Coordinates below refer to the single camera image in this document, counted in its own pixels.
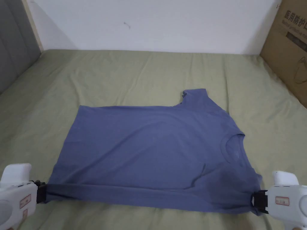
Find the red label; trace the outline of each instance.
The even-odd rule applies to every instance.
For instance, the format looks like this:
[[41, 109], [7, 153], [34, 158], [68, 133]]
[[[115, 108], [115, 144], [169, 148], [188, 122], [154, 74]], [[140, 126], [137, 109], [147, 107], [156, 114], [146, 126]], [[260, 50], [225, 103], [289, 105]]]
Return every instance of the red label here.
[[277, 205], [289, 206], [290, 200], [289, 200], [289, 197], [275, 197], [275, 203]]
[[25, 198], [23, 198], [20, 202], [19, 202], [19, 208], [24, 207], [27, 203], [29, 203], [31, 201], [31, 194], [26, 196]]
[[26, 210], [24, 210], [23, 212], [22, 212], [22, 219], [24, 220], [24, 219], [26, 219], [28, 217], [28, 209], [26, 209]]

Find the white wall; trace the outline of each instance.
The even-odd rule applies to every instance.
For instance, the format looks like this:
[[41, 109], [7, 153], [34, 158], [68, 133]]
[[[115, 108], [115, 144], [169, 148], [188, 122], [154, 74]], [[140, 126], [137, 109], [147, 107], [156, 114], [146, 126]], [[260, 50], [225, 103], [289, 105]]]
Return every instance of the white wall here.
[[259, 54], [280, 0], [28, 0], [47, 49]]

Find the bed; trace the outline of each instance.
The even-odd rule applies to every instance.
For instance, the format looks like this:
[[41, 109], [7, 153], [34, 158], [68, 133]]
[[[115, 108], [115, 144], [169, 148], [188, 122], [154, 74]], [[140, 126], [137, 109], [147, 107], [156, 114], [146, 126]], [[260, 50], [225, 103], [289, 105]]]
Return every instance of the bed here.
[[[22, 73], [12, 78], [7, 72], [7, 80], [0, 66], [5, 83], [0, 95], [0, 173], [11, 163], [31, 163], [30, 178], [47, 182], [79, 105], [172, 106], [180, 102], [184, 89], [206, 88], [246, 134], [244, 147], [263, 176], [263, 188], [273, 184], [273, 170], [295, 173], [307, 184], [307, 109], [261, 57], [86, 50], [47, 50], [40, 55], [36, 46], [26, 46], [35, 52], [34, 58], [22, 58], [30, 66]], [[52, 201], [37, 205], [21, 229], [283, 229], [283, 224], [252, 213]]]

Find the t-shirt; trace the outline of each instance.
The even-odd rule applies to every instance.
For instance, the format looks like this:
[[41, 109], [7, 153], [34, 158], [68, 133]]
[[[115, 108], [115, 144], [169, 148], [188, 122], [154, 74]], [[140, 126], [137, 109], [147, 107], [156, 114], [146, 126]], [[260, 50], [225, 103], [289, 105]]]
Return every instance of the t-shirt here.
[[262, 177], [244, 134], [205, 89], [176, 106], [80, 106], [54, 166], [47, 200], [201, 212], [254, 211]]

